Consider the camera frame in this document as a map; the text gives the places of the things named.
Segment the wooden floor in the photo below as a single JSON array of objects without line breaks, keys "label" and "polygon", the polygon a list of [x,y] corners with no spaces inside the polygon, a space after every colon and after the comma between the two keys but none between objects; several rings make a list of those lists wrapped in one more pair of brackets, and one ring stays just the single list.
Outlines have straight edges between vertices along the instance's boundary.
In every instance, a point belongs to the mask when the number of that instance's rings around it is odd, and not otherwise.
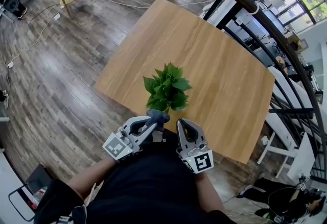
[{"label": "wooden floor", "polygon": [[[155,0],[114,0],[140,7]],[[178,5],[206,0],[169,0]],[[32,19],[59,0],[22,0]],[[195,14],[203,5],[186,6]],[[82,169],[99,161],[103,142],[133,114],[114,101],[94,92],[102,69],[126,34],[146,9],[126,7],[105,0],[77,0],[70,5],[74,20],[65,10],[51,20],[40,41],[15,59],[10,70],[12,86],[7,115],[11,121],[1,124],[0,142],[23,179],[42,163],[58,178],[67,181]],[[60,10],[53,6],[32,21],[10,24],[0,19],[0,60],[6,63],[22,49],[28,49],[39,37],[48,20]],[[0,66],[0,85],[8,89],[7,70]],[[274,172],[281,158],[268,155],[261,167],[255,160],[260,143],[248,165],[217,155],[210,177],[223,201],[253,182],[261,169]],[[258,209],[246,199],[226,204],[232,214]],[[237,217],[238,223],[262,223],[256,216]]]}]

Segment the office chair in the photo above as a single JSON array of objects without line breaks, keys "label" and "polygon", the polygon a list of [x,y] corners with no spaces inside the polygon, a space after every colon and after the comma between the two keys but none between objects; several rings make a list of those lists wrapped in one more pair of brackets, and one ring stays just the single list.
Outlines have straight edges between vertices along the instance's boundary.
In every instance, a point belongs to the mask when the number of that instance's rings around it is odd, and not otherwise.
[{"label": "office chair", "polygon": [[18,19],[26,13],[26,7],[19,0],[0,0],[0,4]]}]

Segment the window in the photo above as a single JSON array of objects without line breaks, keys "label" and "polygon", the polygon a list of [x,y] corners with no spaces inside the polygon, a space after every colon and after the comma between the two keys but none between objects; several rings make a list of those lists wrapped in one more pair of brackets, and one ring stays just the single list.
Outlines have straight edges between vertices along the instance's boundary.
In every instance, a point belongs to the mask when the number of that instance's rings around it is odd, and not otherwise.
[{"label": "window", "polygon": [[296,32],[327,18],[327,4],[324,0],[285,0],[282,6],[272,8],[271,11],[285,28]]}]

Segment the railing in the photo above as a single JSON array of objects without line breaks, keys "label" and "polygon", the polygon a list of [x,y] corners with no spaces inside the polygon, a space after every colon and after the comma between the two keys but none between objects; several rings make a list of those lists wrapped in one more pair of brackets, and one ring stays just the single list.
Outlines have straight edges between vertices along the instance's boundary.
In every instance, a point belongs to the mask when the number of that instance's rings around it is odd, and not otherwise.
[{"label": "railing", "polygon": [[[217,7],[222,4],[223,1],[224,0],[215,0],[215,2],[207,11],[203,19],[208,20],[210,16],[215,12]],[[291,62],[292,66],[294,67],[294,70],[299,75],[302,81],[305,91],[308,94],[312,108],[304,106],[303,101],[300,98],[293,83],[289,79],[288,75],[285,73],[284,67],[282,67],[277,62],[275,56],[261,42],[260,38],[258,38],[246,25],[241,22],[237,22],[236,15],[239,11],[245,9],[248,13],[255,13],[257,11],[257,5],[252,0],[234,1],[236,1],[236,4],[228,12],[228,14],[226,14],[222,18],[222,20],[216,25],[216,27],[220,30],[224,29],[225,32],[227,32],[234,40],[236,40],[240,45],[242,45],[252,55],[254,55],[259,61],[261,61],[260,58],[256,55],[256,53],[231,29],[227,27],[227,24],[230,21],[234,21],[237,26],[241,27],[263,49],[266,55],[271,59],[275,68],[277,68],[281,72],[286,82],[290,86],[291,90],[293,91],[297,101],[299,102],[300,108],[294,108],[293,103],[290,101],[289,96],[285,93],[283,87],[277,80],[275,80],[275,85],[282,93],[286,102],[276,96],[275,93],[273,93],[271,99],[272,110],[270,110],[269,112],[274,112],[281,115],[279,116],[281,121],[289,130],[298,147],[302,141],[301,132],[308,133],[308,136],[311,139],[312,149],[316,157],[313,169],[311,171],[311,179],[327,183],[327,171],[325,170],[325,165],[327,165],[326,134],[324,131],[323,121],[319,105],[316,100],[315,92],[313,91],[313,87],[310,83],[308,75],[306,74],[306,71],[303,68],[303,65],[299,61],[294,50],[290,47],[286,38],[272,23],[272,21],[264,14],[264,12],[259,10],[256,14],[253,14],[252,16],[268,31],[270,36],[275,40],[279,49],[286,55],[286,57]],[[314,124],[311,120],[313,114],[315,115],[315,118],[317,120],[317,125]]]}]

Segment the green plant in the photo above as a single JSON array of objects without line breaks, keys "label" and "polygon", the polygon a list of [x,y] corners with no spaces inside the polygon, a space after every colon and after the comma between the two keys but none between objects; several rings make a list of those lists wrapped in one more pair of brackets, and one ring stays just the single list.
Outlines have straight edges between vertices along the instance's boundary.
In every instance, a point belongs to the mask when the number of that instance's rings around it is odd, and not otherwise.
[{"label": "green plant", "polygon": [[145,89],[151,93],[147,108],[168,112],[171,107],[174,111],[185,108],[188,96],[184,91],[191,89],[189,81],[182,78],[183,69],[172,63],[165,64],[163,71],[155,69],[158,76],[144,78]]}]

